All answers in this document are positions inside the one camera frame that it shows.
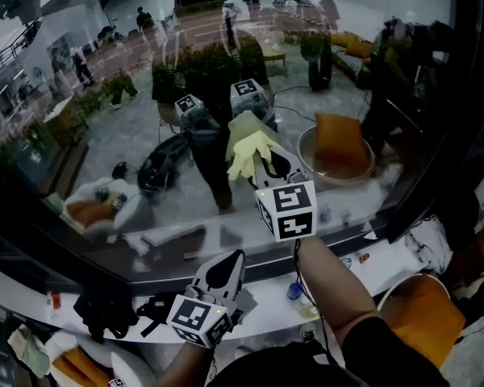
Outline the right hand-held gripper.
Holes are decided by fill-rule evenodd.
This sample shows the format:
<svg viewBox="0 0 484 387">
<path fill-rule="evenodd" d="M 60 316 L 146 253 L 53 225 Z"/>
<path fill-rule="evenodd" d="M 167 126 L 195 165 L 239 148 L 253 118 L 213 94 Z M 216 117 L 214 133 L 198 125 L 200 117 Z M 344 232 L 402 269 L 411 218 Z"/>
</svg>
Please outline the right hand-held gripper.
<svg viewBox="0 0 484 387">
<path fill-rule="evenodd" d="M 313 236 L 317 231 L 315 184 L 298 157 L 284 148 L 271 147 L 268 163 L 259 153 L 253 155 L 255 199 L 261 220 L 276 242 Z M 272 179 L 303 181 L 270 188 Z"/>
</svg>

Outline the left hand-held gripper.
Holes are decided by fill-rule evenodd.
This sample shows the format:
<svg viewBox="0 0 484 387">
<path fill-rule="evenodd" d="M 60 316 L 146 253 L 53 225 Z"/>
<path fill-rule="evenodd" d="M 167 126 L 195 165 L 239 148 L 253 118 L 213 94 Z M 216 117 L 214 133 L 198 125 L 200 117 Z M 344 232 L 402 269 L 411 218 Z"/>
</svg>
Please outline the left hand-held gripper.
<svg viewBox="0 0 484 387">
<path fill-rule="evenodd" d="M 233 300 L 242 288 L 245 274 L 245 253 L 234 250 L 217 255 L 202 264 L 192 285 L 178 294 L 166 324 L 188 343 L 214 348 L 227 332 L 239 322 L 243 311 Z"/>
</svg>

